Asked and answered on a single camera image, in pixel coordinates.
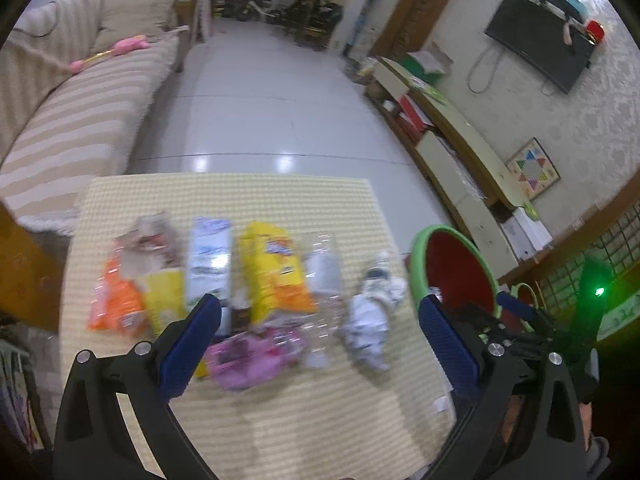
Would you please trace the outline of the right hand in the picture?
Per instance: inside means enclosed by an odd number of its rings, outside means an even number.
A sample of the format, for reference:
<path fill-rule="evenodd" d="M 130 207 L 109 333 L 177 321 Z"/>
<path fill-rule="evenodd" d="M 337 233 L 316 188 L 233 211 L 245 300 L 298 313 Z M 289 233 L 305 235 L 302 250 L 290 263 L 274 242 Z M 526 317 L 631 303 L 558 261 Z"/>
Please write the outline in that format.
<path fill-rule="evenodd" d="M 596 437 L 592 433 L 592 406 L 579 404 L 580 417 L 582 418 L 582 433 L 585 439 L 587 479 L 596 480 L 604 473 L 611 463 L 608 458 L 610 446 L 608 440 Z"/>

